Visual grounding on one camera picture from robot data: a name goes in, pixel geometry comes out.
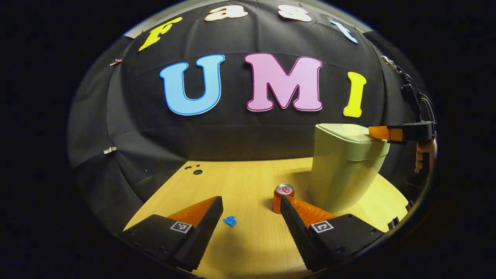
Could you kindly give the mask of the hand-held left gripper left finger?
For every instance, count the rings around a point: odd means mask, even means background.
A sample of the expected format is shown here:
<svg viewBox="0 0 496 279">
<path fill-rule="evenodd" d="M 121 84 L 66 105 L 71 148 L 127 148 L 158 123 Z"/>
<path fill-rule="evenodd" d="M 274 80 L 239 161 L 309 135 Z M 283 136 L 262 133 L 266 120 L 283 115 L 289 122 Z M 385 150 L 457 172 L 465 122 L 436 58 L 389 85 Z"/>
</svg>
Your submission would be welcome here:
<svg viewBox="0 0 496 279">
<path fill-rule="evenodd" d="M 167 217 L 152 214 L 122 236 L 157 261 L 191 272 L 200 265 L 222 212 L 222 198 L 214 196 Z"/>
</svg>

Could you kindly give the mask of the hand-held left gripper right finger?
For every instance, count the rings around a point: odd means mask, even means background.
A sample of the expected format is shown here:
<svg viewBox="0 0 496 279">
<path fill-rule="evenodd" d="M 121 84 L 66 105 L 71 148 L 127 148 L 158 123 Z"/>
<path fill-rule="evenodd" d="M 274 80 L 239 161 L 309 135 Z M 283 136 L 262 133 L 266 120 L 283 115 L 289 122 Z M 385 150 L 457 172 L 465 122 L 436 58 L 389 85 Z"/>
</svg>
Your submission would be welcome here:
<svg viewBox="0 0 496 279">
<path fill-rule="evenodd" d="M 292 196 L 282 196 L 280 212 L 308 270 L 355 258 L 383 232 L 353 214 L 333 215 Z"/>
</svg>

